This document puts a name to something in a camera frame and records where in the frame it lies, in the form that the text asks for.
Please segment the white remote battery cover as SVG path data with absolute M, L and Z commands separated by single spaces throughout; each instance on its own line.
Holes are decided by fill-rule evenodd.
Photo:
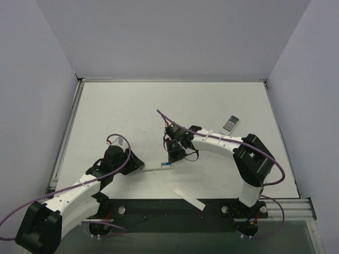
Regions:
M 179 188 L 174 189 L 173 193 L 201 211 L 203 211 L 206 206 L 203 202 L 199 201 L 195 197 L 191 196 L 190 194 L 184 192 Z

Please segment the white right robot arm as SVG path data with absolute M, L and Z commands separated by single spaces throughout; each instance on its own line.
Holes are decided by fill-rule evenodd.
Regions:
M 264 180 L 274 163 L 267 157 L 272 154 L 256 135 L 248 134 L 244 138 L 229 137 L 195 125 L 186 130 L 175 124 L 168 125 L 165 134 L 167 138 L 163 141 L 170 163 L 187 157 L 187 149 L 194 153 L 208 151 L 234 159 L 244 181 L 239 201 L 247 207 L 257 203 Z

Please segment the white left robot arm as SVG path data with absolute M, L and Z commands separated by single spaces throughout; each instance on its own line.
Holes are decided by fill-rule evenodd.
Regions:
M 70 189 L 28 207 L 15 243 L 31 253 L 54 253 L 62 238 L 83 220 L 107 215 L 108 197 L 101 191 L 113 181 L 115 174 L 127 175 L 144 165 L 129 148 L 108 147 L 103 158 Z

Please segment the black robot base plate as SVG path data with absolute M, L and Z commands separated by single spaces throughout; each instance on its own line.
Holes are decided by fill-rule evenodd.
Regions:
M 266 219 L 266 204 L 247 207 L 237 199 L 204 199 L 197 208 L 183 199 L 109 199 L 91 196 L 66 213 L 61 207 L 40 207 L 36 228 L 61 239 L 80 223 L 90 233 L 109 237 L 123 233 L 220 233 L 240 231 L 253 236 L 258 219 Z

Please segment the long white remote control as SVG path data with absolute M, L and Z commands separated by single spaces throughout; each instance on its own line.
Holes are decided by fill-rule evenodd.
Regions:
M 144 167 L 142 167 L 142 171 L 161 171 L 161 170 L 169 170 L 169 169 L 173 169 L 174 165 L 171 164 L 168 167 L 162 167 L 162 163 L 163 162 L 157 162 L 157 163 L 148 163 L 145 164 Z

